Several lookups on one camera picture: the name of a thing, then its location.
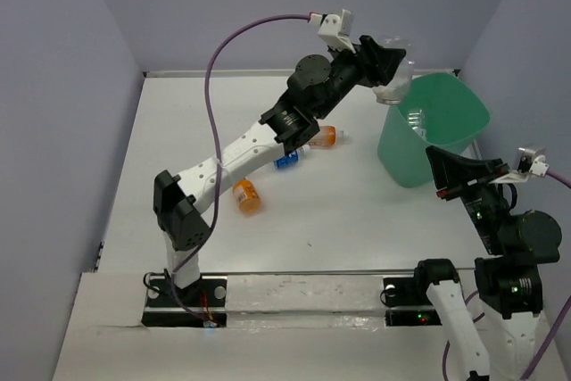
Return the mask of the clear jar with silver rim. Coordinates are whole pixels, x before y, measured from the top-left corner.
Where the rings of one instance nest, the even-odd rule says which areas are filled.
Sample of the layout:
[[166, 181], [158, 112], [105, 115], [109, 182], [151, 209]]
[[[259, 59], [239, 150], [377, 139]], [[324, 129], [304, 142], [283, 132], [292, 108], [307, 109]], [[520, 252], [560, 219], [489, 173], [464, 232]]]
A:
[[400, 104], [410, 90], [414, 75], [415, 62], [412, 43], [404, 37], [388, 36], [381, 36], [377, 39], [377, 43], [383, 47], [399, 48], [406, 51], [406, 55], [391, 82], [387, 86], [373, 88], [373, 93], [379, 104]]

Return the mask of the clear bottle green blue label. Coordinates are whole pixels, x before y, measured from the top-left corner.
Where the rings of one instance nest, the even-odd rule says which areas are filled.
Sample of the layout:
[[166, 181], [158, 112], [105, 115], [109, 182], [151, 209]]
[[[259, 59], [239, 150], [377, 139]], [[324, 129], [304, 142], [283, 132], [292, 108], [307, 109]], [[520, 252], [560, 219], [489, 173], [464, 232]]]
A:
[[421, 108], [409, 109], [405, 114], [409, 127], [424, 141], [427, 141], [427, 119], [425, 111]]

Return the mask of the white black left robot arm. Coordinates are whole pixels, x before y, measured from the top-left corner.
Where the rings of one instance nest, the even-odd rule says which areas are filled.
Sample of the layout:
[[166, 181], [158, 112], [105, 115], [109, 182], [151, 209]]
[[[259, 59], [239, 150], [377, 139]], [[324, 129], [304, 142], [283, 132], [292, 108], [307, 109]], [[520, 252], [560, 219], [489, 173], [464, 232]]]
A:
[[155, 177], [153, 211], [170, 240], [166, 293], [173, 302], [187, 305], [197, 295], [198, 251], [215, 228], [203, 214], [240, 179], [307, 144], [318, 134], [319, 120], [354, 87], [388, 85], [406, 54], [363, 35], [331, 59], [307, 55], [277, 102], [237, 140], [193, 168], [176, 175], [164, 170]]

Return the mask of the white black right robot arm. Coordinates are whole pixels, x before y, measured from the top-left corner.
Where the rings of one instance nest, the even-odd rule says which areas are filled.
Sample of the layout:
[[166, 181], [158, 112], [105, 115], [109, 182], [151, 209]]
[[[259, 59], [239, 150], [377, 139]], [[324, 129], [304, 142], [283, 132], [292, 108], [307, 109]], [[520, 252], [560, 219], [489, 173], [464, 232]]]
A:
[[447, 259], [420, 261], [410, 291], [430, 302], [450, 346], [459, 352], [465, 380], [532, 380], [561, 322], [542, 344], [536, 331], [543, 311], [539, 265], [559, 261], [562, 231], [544, 211], [515, 215], [502, 188], [551, 174], [542, 149], [522, 148], [516, 168], [501, 159], [473, 160], [434, 145], [426, 149], [436, 194], [460, 199], [488, 255], [475, 260], [477, 295], [489, 335], [481, 339], [463, 296], [459, 274]]

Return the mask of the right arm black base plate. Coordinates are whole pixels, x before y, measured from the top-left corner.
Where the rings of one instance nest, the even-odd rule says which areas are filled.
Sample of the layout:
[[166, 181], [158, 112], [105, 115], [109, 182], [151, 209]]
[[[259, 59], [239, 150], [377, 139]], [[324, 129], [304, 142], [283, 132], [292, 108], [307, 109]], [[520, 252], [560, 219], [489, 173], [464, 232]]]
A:
[[384, 277], [379, 295], [387, 327], [441, 326], [434, 306], [420, 292], [413, 277]]

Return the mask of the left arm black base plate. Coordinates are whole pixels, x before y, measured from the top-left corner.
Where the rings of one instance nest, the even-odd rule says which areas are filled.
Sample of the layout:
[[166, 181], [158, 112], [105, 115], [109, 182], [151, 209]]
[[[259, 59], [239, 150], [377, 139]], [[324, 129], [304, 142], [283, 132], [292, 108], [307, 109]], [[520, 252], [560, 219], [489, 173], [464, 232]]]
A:
[[149, 272], [143, 277], [146, 289], [141, 323], [145, 327], [220, 328], [228, 321], [228, 279], [202, 275], [173, 296], [166, 273]]

